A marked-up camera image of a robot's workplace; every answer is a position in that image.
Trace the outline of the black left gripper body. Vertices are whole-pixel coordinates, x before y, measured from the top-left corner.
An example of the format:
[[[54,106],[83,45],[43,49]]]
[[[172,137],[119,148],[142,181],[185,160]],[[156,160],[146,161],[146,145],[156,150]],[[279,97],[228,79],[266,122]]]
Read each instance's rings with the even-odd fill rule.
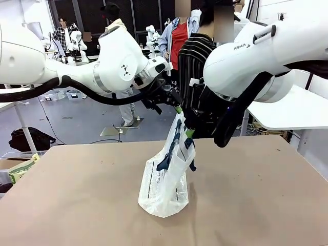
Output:
[[[159,104],[165,104],[174,108],[181,105],[181,97],[164,78],[157,77],[148,85],[139,88],[139,94],[133,96],[133,102],[141,101],[147,109],[155,110],[158,114],[162,113]]]

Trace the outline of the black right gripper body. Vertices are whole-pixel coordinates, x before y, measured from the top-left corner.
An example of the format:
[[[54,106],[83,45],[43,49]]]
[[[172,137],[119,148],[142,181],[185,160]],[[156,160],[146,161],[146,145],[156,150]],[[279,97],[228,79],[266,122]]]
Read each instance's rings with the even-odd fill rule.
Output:
[[[229,102],[209,89],[203,78],[191,79],[190,107],[203,123],[217,123],[229,107]]]

